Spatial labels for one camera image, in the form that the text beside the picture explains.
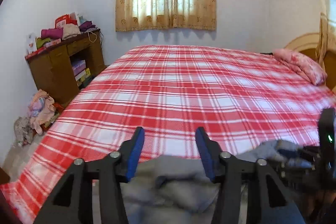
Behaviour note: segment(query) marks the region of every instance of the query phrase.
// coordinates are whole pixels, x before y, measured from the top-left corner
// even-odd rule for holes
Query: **purple box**
[[[77,60],[77,61],[73,61],[71,63],[72,65],[72,70],[73,70],[73,74],[76,76],[77,74],[81,73],[83,70],[86,69],[86,64],[85,64],[85,60]]]

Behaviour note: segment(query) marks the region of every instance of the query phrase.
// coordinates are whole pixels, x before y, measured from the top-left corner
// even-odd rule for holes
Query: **black mechanical device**
[[[286,167],[265,159],[248,162],[223,152],[204,128],[196,130],[196,144],[206,176],[220,183],[212,224],[238,224],[242,184],[248,186],[247,224],[304,224],[286,186],[300,192],[336,189],[335,110],[323,110],[318,122],[320,147],[304,147],[298,153],[309,168]],[[138,127],[131,140],[102,160],[74,160],[55,186],[34,224],[93,224],[92,180],[99,179],[102,224],[128,224],[120,183],[134,176],[144,143]],[[336,223],[336,201],[320,224]]]

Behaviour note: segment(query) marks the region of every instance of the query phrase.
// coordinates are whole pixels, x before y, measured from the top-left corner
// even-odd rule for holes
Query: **pink floral pillow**
[[[282,48],[275,50],[273,55],[279,61],[283,60],[289,65],[297,66],[313,85],[321,85],[327,79],[327,74],[321,66],[304,54]],[[296,67],[289,68],[303,77],[303,74]]]

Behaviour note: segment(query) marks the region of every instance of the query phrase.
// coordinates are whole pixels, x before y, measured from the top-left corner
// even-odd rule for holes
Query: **magenta folded cloth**
[[[52,38],[52,39],[62,39],[63,28],[47,29],[41,31],[41,38]]]

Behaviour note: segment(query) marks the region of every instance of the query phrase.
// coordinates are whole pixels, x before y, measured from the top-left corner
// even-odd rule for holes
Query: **desk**
[[[49,93],[66,107],[79,93],[79,88],[71,66],[71,58],[85,60],[86,67],[95,77],[105,68],[101,51],[99,31],[77,35],[47,48],[44,52],[27,60],[37,89]]]

